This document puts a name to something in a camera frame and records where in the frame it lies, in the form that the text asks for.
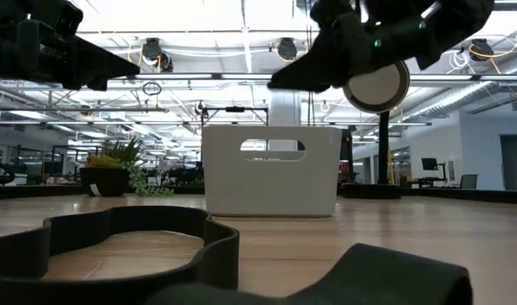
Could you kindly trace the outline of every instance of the computer monitor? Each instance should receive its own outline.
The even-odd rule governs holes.
[[[422,169],[423,170],[437,170],[437,159],[436,158],[422,158]]]

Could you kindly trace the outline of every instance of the wooden table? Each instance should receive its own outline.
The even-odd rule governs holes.
[[[203,196],[168,199],[86,196],[0,201],[0,236],[35,228],[46,217],[127,205],[204,208]],[[285,296],[324,275],[356,242],[466,266],[475,304],[517,304],[517,205],[405,197],[338,199],[328,219],[216,218],[241,237],[240,289]],[[45,279],[106,279],[173,269],[202,246],[195,237],[131,232],[50,260]]]

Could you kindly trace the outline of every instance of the white plastic bin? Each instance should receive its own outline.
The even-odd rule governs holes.
[[[206,209],[224,216],[334,214],[341,137],[331,127],[205,127]],[[250,139],[298,140],[305,152],[241,151]]]

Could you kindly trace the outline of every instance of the potted plant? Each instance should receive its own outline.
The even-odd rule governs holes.
[[[147,186],[146,174],[136,166],[141,145],[136,138],[126,146],[117,142],[108,148],[105,144],[103,155],[88,157],[86,167],[81,169],[81,184],[87,193],[95,197],[116,197],[130,186],[140,197],[173,196],[173,190]]]
[[[80,170],[81,184],[90,196],[121,196],[129,185],[129,171],[124,164],[138,161],[140,146],[136,138],[127,145],[115,143],[113,148],[104,144],[101,156],[89,156],[85,168]]]

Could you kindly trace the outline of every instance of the office chair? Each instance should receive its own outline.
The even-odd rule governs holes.
[[[479,175],[462,175],[460,178],[460,188],[462,190],[476,190],[478,176]]]

